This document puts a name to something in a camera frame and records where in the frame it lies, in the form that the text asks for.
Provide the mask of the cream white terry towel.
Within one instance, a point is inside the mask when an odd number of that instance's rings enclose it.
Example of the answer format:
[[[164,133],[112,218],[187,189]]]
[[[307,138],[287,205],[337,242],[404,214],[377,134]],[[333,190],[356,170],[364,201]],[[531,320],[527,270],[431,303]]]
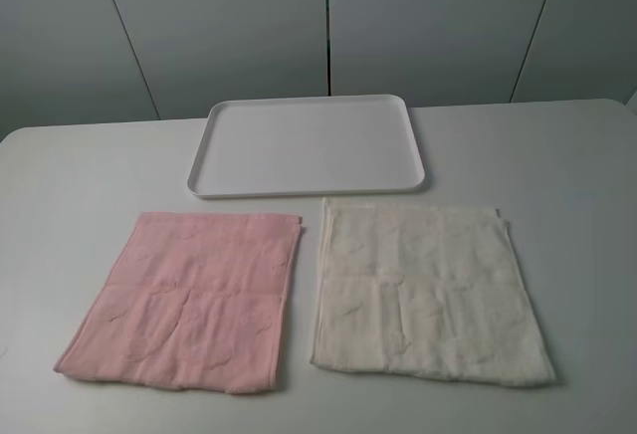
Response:
[[[326,199],[310,361],[511,387],[557,380],[494,209]]]

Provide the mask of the pink terry towel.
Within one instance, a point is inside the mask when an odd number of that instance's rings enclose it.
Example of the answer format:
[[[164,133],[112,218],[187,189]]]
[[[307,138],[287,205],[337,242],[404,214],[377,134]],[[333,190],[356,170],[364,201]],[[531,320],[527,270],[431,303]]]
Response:
[[[145,212],[55,371],[234,395],[277,384],[302,220]]]

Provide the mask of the white rectangular plastic tray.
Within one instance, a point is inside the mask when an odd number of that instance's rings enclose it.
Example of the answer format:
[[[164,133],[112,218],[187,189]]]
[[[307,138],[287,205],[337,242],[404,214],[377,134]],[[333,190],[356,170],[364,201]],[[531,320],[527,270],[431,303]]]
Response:
[[[289,98],[214,106],[187,187],[202,199],[380,194],[425,177],[402,98]]]

